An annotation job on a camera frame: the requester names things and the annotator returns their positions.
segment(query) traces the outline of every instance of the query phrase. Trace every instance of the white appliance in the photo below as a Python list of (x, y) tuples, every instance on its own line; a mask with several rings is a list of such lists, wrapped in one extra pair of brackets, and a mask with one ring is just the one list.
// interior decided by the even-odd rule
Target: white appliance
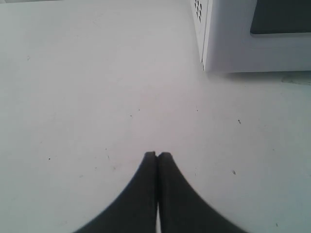
[(190, 3), (206, 71), (311, 70), (310, 0)]

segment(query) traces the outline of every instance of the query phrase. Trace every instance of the white microwave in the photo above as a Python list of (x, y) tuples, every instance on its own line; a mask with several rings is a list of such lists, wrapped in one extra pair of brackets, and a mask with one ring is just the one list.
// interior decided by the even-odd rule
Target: white microwave
[(311, 70), (311, 0), (190, 0), (206, 71)]

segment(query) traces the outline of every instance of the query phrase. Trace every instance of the white table surface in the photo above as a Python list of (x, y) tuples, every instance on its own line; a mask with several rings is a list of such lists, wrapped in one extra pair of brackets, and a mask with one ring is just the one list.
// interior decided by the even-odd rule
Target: white table surface
[(207, 75), (186, 0), (1, 4), (0, 232), (78, 229), (150, 150), (249, 232), (308, 232), (311, 86), (283, 76)]

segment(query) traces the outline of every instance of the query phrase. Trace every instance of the white countertop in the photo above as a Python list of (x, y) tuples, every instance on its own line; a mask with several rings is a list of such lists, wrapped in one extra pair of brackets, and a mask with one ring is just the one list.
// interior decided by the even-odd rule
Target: white countertop
[(207, 75), (186, 0), (0, 4), (0, 232), (78, 229), (150, 150), (247, 231), (309, 231), (311, 86), (283, 76)]

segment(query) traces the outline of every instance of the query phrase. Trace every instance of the black rubber tip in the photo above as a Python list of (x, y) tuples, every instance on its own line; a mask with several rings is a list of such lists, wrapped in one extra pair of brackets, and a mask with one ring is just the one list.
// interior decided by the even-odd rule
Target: black rubber tip
[(162, 153), (157, 161), (162, 233), (245, 233), (201, 199), (170, 153)]
[(156, 212), (157, 158), (148, 152), (116, 200), (76, 233), (155, 233)]

